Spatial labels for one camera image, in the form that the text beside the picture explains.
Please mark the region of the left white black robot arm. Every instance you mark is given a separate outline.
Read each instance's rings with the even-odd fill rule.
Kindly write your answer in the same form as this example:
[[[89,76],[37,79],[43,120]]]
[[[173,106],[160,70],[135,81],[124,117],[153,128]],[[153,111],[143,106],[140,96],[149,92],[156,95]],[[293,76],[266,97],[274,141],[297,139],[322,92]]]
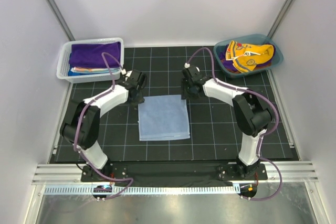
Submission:
[[[113,80],[112,86],[105,91],[80,102],[69,102],[60,135],[73,145],[74,151],[85,160],[99,182],[127,181],[126,178],[112,177],[111,162],[98,142],[100,119],[121,104],[144,103],[142,90],[147,79],[144,72],[128,71],[119,80]]]

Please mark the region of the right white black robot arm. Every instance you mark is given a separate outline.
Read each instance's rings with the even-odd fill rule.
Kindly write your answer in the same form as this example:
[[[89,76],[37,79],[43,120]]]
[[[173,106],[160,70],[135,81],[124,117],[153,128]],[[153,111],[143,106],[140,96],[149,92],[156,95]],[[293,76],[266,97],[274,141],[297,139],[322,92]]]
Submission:
[[[261,145],[268,124],[276,119],[275,107],[261,94],[204,76],[198,67],[185,64],[181,79],[182,99],[201,97],[222,101],[233,108],[237,125],[242,132],[242,145],[236,159],[236,173],[240,179],[254,176],[261,161]]]

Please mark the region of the light blue white towel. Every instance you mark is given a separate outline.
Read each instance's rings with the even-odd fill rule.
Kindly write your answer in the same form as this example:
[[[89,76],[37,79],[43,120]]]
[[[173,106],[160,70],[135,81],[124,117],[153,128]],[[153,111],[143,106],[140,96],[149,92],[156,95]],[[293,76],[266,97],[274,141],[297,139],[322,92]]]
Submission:
[[[140,141],[177,141],[190,137],[186,100],[181,95],[146,97],[138,105]]]

